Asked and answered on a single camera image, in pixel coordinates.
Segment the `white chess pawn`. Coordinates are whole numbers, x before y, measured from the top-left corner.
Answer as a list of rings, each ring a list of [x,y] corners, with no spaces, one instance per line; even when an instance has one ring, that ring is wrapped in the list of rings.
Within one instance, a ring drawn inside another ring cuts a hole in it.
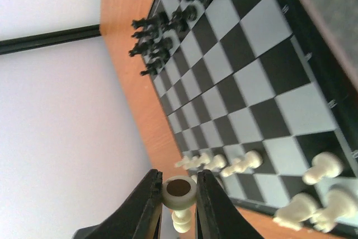
[[[243,158],[236,158],[233,160],[231,166],[226,167],[220,172],[222,177],[228,177],[232,174],[243,173],[248,168],[256,169],[263,163],[262,156],[255,150],[247,152]]]
[[[343,171],[342,161],[333,153],[322,152],[312,159],[312,166],[303,175],[307,185],[314,185],[324,177],[334,178]]]

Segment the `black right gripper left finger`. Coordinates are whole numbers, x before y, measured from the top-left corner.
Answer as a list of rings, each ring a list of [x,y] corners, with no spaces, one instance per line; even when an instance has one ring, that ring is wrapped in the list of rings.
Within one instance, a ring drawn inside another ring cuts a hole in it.
[[[73,238],[160,238],[163,173],[151,169],[120,207],[100,224],[77,230]]]

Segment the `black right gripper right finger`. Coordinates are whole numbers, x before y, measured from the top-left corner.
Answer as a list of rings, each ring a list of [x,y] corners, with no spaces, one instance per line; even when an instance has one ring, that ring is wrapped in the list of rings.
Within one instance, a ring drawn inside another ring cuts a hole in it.
[[[210,170],[197,174],[195,237],[262,238],[240,214]]]

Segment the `white chess bishop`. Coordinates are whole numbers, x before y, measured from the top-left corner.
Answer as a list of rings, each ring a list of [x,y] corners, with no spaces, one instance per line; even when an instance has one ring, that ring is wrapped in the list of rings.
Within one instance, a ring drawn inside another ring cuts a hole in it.
[[[196,203],[196,182],[188,176],[170,177],[163,183],[163,204],[173,210],[171,218],[178,233],[186,233],[191,228],[190,208]]]

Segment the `white chess piece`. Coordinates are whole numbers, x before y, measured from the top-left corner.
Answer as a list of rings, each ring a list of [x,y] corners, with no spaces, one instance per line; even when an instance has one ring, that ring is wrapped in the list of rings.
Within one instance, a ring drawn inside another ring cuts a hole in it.
[[[357,197],[350,191],[336,187],[327,193],[327,206],[312,215],[314,228],[327,233],[336,226],[339,217],[352,218],[357,214]]]
[[[296,194],[290,203],[275,212],[273,221],[281,227],[299,231],[303,222],[318,210],[317,201],[307,193]]]

